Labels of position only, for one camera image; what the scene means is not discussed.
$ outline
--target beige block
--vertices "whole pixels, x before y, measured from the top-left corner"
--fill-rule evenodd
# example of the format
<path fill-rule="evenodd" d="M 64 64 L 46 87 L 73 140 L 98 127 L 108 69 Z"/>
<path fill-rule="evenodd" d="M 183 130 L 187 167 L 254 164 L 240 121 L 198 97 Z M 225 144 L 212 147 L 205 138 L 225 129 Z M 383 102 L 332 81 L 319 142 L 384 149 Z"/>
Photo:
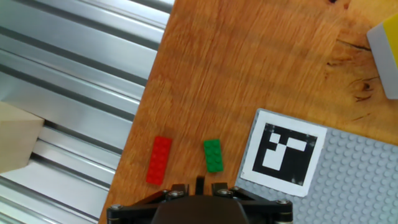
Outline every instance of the beige block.
<path fill-rule="evenodd" d="M 0 173 L 25 167 L 44 119 L 0 102 Z"/>

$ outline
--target black and white marker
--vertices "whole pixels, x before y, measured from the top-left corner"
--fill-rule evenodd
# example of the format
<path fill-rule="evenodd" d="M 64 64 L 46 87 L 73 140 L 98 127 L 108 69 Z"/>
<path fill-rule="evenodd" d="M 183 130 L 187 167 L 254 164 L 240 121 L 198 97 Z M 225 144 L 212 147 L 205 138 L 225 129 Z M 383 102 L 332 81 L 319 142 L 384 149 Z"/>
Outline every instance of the black and white marker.
<path fill-rule="evenodd" d="M 241 178 L 304 197 L 308 194 L 327 128 L 257 111 Z"/>

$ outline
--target screw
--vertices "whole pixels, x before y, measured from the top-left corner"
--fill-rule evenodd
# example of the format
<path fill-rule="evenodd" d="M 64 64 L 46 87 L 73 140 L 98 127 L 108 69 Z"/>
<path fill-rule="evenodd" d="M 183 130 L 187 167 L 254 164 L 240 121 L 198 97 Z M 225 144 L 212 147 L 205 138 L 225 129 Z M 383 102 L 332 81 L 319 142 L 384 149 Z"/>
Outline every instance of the screw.
<path fill-rule="evenodd" d="M 230 192 L 229 190 L 226 190 L 226 189 L 218 190 L 217 193 L 223 194 L 223 195 L 232 194 L 232 192 Z"/>
<path fill-rule="evenodd" d="M 111 209 L 112 209 L 112 210 L 119 210 L 119 209 L 121 209 L 121 208 L 123 208 L 123 205 L 120 205 L 120 204 L 111 205 Z"/>
<path fill-rule="evenodd" d="M 169 196 L 172 196 L 172 197 L 177 197 L 177 196 L 183 195 L 183 194 L 184 194 L 184 192 L 179 192 L 179 191 L 176 191 L 176 190 L 173 190 L 173 191 L 169 192 Z"/>
<path fill-rule="evenodd" d="M 287 205 L 290 201 L 287 199 L 279 199 L 276 200 L 276 203 L 280 204 L 280 205 Z"/>

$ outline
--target gray lego baseplate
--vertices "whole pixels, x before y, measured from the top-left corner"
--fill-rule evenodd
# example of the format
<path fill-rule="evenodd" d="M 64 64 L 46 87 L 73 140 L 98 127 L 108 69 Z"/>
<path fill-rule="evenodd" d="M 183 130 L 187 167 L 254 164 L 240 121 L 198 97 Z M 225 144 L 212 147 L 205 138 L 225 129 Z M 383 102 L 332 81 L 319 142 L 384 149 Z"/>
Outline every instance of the gray lego baseplate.
<path fill-rule="evenodd" d="M 236 186 L 268 200 L 289 199 L 298 224 L 398 223 L 397 146 L 328 128 L 308 195 L 291 196 L 240 178 L 257 116 Z"/>

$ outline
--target wooden table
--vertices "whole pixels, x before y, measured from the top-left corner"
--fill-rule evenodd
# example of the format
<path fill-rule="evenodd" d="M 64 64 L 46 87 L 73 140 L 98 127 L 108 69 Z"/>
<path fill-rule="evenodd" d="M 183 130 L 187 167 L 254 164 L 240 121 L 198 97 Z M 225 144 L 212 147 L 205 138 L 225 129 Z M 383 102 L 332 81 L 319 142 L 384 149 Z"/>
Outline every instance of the wooden table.
<path fill-rule="evenodd" d="M 104 207 L 197 175 L 233 185 L 258 108 L 398 145 L 398 101 L 366 40 L 397 12 L 395 0 L 177 0 Z M 161 187 L 146 183 L 158 135 L 174 140 Z M 203 140 L 216 138 L 224 172 L 208 174 Z"/>

